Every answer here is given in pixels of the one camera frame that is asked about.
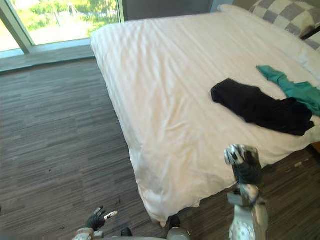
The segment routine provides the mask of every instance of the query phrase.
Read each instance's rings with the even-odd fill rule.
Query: floor
[[[129,151],[94,59],[0,76],[0,229],[71,239],[101,205],[118,210],[106,236],[165,237],[138,193]],[[320,156],[312,148],[264,169],[270,239],[320,236]],[[194,240],[227,239],[223,191],[179,213]]]

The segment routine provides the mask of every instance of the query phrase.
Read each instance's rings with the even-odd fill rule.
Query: white duvet
[[[282,90],[257,65],[320,85],[320,54],[295,36],[235,6],[222,12],[105,26],[91,39],[129,147],[140,196],[164,224],[234,182],[224,148],[258,148],[263,166],[320,141],[320,118],[304,136],[245,123],[211,99],[232,78],[276,99]]]

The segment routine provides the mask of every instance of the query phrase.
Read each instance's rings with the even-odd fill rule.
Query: teal clothing
[[[305,104],[314,115],[320,117],[320,90],[309,82],[293,83],[287,75],[276,71],[270,66],[256,66],[268,81],[279,85],[288,98],[295,98],[298,102]]]

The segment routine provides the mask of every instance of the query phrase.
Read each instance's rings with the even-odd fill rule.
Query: glass window
[[[89,38],[117,23],[116,0],[11,0],[36,45]]]
[[[7,51],[11,49],[19,49],[19,45],[8,31],[2,20],[0,19],[0,52]]]

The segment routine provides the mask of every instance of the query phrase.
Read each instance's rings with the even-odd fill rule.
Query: pillow
[[[320,53],[320,32],[316,33],[304,42]]]
[[[303,1],[259,0],[249,12],[299,37],[320,26],[320,9]]]

